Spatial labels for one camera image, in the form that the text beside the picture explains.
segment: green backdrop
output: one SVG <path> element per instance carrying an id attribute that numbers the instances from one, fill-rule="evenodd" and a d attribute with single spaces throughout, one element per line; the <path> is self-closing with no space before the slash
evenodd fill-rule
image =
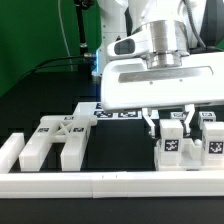
<path id="1" fill-rule="evenodd" d="M 73 0 L 62 1 L 62 17 L 72 55 L 79 54 L 79 35 Z M 100 45 L 99 7 L 83 11 L 89 50 Z M 0 96 L 24 72 L 40 62 L 66 56 L 58 16 L 58 0 L 0 0 Z"/>

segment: white cable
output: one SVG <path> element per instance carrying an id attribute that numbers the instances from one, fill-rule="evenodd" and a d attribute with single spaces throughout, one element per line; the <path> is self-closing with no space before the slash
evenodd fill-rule
<path id="1" fill-rule="evenodd" d="M 71 54 L 70 54 L 70 51 L 69 51 L 69 48 L 68 48 L 68 43 L 67 43 L 67 40 L 66 40 L 66 35 L 65 35 L 65 30 L 64 30 L 63 19 L 62 19 L 62 15 L 61 15 L 61 0 L 58 0 L 58 15 L 59 15 L 59 20 L 60 20 L 60 25 L 61 25 L 61 32 L 62 32 L 65 48 L 66 48 L 68 56 L 70 57 Z"/>

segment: black table surface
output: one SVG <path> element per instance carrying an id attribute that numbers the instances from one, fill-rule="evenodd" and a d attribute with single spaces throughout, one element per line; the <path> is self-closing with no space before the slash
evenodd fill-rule
<path id="1" fill-rule="evenodd" d="M 71 115 L 78 102 L 99 102 L 100 84 L 86 74 L 30 75 L 0 98 L 0 146 L 14 132 L 32 136 L 45 115 Z M 212 108 L 224 120 L 223 106 Z M 161 111 L 169 118 L 169 111 Z M 91 130 L 81 172 L 153 171 L 153 145 L 143 120 L 99 121 Z M 200 137 L 197 113 L 192 137 Z M 53 145 L 58 161 L 62 146 Z M 48 154 L 41 172 L 60 172 Z M 11 172 L 19 172 L 18 161 Z M 1 199 L 0 223 L 223 223 L 223 197 Z"/>

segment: metal cylinder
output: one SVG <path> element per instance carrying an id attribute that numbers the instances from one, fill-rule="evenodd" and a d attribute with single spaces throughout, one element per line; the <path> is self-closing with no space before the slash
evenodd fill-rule
<path id="1" fill-rule="evenodd" d="M 178 51 L 188 55 L 186 27 L 182 22 L 174 20 L 155 21 L 147 24 L 149 32 L 150 52 L 166 53 Z"/>
<path id="2" fill-rule="evenodd" d="M 181 66 L 181 57 L 189 55 L 187 31 L 184 23 L 158 20 L 141 26 L 149 39 L 148 68 Z"/>
<path id="3" fill-rule="evenodd" d="M 150 68 L 164 68 L 164 67 L 178 67 L 181 66 L 181 56 L 177 52 L 150 54 L 148 60 L 148 69 Z"/>

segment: qr code sticker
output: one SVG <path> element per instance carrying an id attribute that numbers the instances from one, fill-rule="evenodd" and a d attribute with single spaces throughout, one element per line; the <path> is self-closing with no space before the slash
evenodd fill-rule
<path id="1" fill-rule="evenodd" d="M 97 109 L 97 110 L 101 110 L 101 109 L 102 109 L 101 103 L 97 103 L 97 104 L 96 104 L 96 109 Z"/>
<path id="2" fill-rule="evenodd" d="M 74 128 L 73 132 L 83 132 L 84 128 Z"/>
<path id="3" fill-rule="evenodd" d="M 124 112 L 124 113 L 119 113 L 118 114 L 119 118 L 134 118 L 134 117 L 138 117 L 138 112 L 137 111 L 133 111 L 133 112 Z"/>
<path id="4" fill-rule="evenodd" d="M 105 111 L 95 111 L 94 115 L 97 116 L 97 118 L 112 118 L 113 113 L 106 113 Z"/>
<path id="5" fill-rule="evenodd" d="M 179 140 L 165 140 L 165 152 L 178 152 Z"/>
<path id="6" fill-rule="evenodd" d="M 202 113 L 202 116 L 204 116 L 204 117 L 212 117 L 212 113 L 204 112 L 204 113 Z"/>
<path id="7" fill-rule="evenodd" d="M 173 117 L 175 118 L 185 118 L 185 114 L 183 112 L 174 112 Z"/>
<path id="8" fill-rule="evenodd" d="M 209 142 L 209 154 L 223 154 L 223 142 Z"/>
<path id="9" fill-rule="evenodd" d="M 47 133 L 49 131 L 49 128 L 40 128 L 38 130 L 39 133 Z"/>
<path id="10" fill-rule="evenodd" d="M 203 119 L 203 122 L 213 122 L 213 119 Z"/>
<path id="11" fill-rule="evenodd" d="M 65 117 L 65 121 L 72 121 L 74 119 L 74 117 L 71 117 L 71 116 L 69 116 L 69 117 Z"/>

